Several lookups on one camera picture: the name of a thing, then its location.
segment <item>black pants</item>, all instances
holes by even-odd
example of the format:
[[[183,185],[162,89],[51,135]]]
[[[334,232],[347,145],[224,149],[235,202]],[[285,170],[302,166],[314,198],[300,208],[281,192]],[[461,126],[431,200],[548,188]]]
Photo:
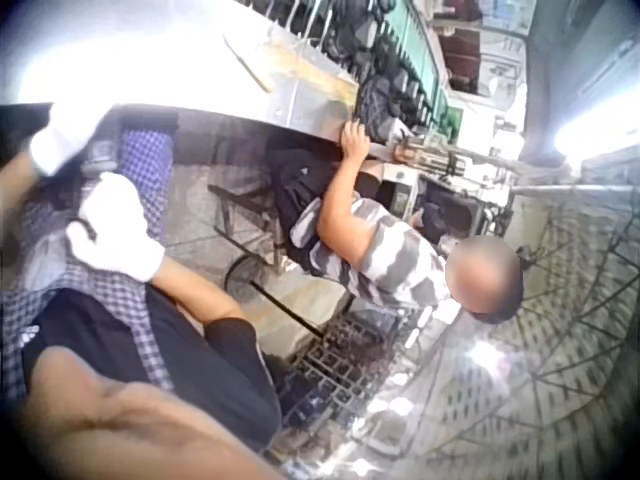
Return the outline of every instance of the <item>black pants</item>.
[[[307,150],[285,150],[274,155],[269,162],[272,165],[271,184],[287,255],[306,271],[313,272],[309,253],[318,238],[312,238],[304,248],[297,248],[291,243],[289,232],[309,204],[317,197],[324,197],[338,165]],[[355,190],[364,198],[375,199],[379,186],[376,177],[360,172]]]

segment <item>checkered shirt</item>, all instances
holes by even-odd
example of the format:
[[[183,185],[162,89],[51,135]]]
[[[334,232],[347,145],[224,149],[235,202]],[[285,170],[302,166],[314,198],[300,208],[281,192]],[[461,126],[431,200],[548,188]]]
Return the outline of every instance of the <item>checkered shirt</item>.
[[[168,200],[172,164],[171,136],[148,130],[123,132],[118,173],[126,176],[136,186],[149,225],[148,233],[156,240],[160,240],[162,233],[162,216]],[[72,208],[57,211],[47,194],[53,194],[55,190],[55,195],[60,195],[59,190],[66,189],[68,198],[73,198],[73,190],[77,191],[77,185],[77,182],[65,181],[62,185],[44,187],[38,201],[25,205],[21,251],[28,254],[40,239],[56,238],[57,242],[64,242],[66,266],[52,283],[37,290],[25,288],[23,268],[12,289],[4,294],[2,377],[7,406],[26,395],[20,343],[22,334],[56,292],[64,288],[90,295],[115,318],[125,323],[131,329],[151,383],[166,390],[173,389],[151,330],[145,285],[126,275],[94,270],[80,263],[72,255],[65,236],[61,234],[77,215],[79,201],[76,200]]]

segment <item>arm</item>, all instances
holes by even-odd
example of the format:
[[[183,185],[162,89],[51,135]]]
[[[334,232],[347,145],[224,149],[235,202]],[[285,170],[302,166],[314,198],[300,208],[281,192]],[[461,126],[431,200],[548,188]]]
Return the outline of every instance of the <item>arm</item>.
[[[71,251],[97,270],[119,272],[164,292],[203,325],[221,318],[245,318],[240,306],[213,283],[165,255],[149,237],[136,187],[129,179],[103,173],[78,212],[85,223],[67,227]],[[91,238],[85,224],[91,225]]]
[[[38,173],[27,152],[18,153],[0,171],[0,225],[37,181]]]
[[[0,222],[41,176],[55,175],[87,145],[110,108],[109,103],[87,98],[51,107],[47,126],[0,171]]]
[[[370,140],[363,125],[348,122],[341,143],[344,157],[324,196],[317,232],[320,240],[336,255],[358,269],[371,245],[374,230],[351,213],[351,205]]]
[[[242,318],[240,305],[209,280],[165,256],[151,283],[205,327],[221,318]]]

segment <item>hand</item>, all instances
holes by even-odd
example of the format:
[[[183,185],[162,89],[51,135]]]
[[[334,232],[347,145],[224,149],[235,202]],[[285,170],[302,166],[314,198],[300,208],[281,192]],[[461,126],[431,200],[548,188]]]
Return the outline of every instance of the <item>hand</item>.
[[[102,98],[78,98],[54,104],[49,124],[33,136],[29,146],[39,172],[51,177],[80,153],[112,106]]]
[[[164,247],[147,235],[147,221],[136,187],[122,175],[103,173],[100,183],[82,202],[79,217],[67,227],[71,251],[81,262],[97,270],[124,273],[140,281],[153,278]]]
[[[413,166],[416,163],[416,151],[404,145],[398,145],[393,149],[393,163]]]
[[[344,151],[345,161],[362,163],[369,154],[371,140],[367,136],[364,125],[356,120],[345,124],[342,130],[340,144]]]

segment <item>gloved hand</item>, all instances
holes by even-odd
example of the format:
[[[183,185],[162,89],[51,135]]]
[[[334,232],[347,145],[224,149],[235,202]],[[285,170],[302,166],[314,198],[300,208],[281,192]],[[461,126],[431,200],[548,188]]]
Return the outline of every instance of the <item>gloved hand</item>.
[[[160,268],[164,247],[147,235],[147,221],[136,187],[124,176],[100,175],[100,183],[80,206],[79,218],[95,232],[95,240],[82,222],[67,227],[71,251],[97,270],[124,273],[148,282]]]
[[[105,99],[77,98],[56,103],[49,124],[31,139],[29,151],[38,171],[51,177],[89,143],[113,103]]]

